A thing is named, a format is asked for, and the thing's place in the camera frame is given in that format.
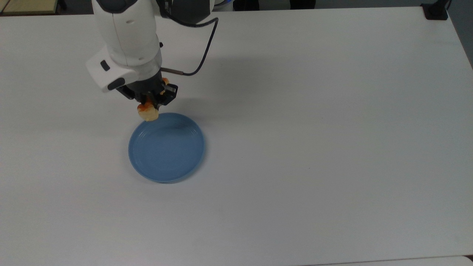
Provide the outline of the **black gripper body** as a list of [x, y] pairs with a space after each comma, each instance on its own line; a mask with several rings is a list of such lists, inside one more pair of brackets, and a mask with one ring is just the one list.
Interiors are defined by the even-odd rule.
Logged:
[[150, 100], [152, 103], [157, 103], [157, 93], [161, 91], [162, 85], [163, 77], [161, 71], [158, 71], [158, 73], [151, 78], [135, 81], [126, 86], [135, 92], [135, 101], [146, 103], [146, 101]]

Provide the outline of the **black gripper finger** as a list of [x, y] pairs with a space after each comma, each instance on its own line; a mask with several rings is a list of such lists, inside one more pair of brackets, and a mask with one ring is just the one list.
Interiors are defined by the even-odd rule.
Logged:
[[120, 86], [117, 88], [117, 91], [120, 92], [125, 98], [130, 100], [135, 100], [135, 92], [131, 90], [128, 86]]
[[178, 86], [174, 84], [163, 83], [161, 91], [157, 93], [157, 110], [161, 106], [167, 106], [176, 99]]

